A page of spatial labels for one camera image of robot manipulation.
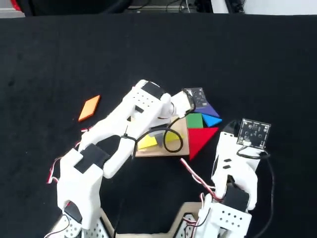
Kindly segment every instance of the blue triangle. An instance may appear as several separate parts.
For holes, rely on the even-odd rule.
[[[214,126],[214,125],[222,122],[222,119],[220,119],[220,118],[215,118],[215,117],[212,117],[212,116],[209,116],[206,114],[202,114],[202,116],[203,116],[203,119],[208,127]]]

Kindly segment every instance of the black strap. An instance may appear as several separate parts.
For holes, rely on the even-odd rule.
[[[121,138],[133,140],[135,143],[138,143],[138,140],[134,137],[128,136],[127,133],[124,133]]]

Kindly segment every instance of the purple triangle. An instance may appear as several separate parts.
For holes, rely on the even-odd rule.
[[[207,114],[207,115],[217,117],[217,118],[219,117],[218,113],[213,109],[213,107],[209,103],[204,108],[196,108],[195,112]]]

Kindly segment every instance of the green square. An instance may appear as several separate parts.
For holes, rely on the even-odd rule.
[[[186,116],[187,128],[203,128],[203,118],[201,113],[190,113]]]

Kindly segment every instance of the circuit board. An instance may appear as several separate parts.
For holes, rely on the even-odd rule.
[[[185,88],[193,96],[196,108],[204,108],[208,105],[203,88]]]
[[[242,119],[237,144],[264,149],[271,125]]]

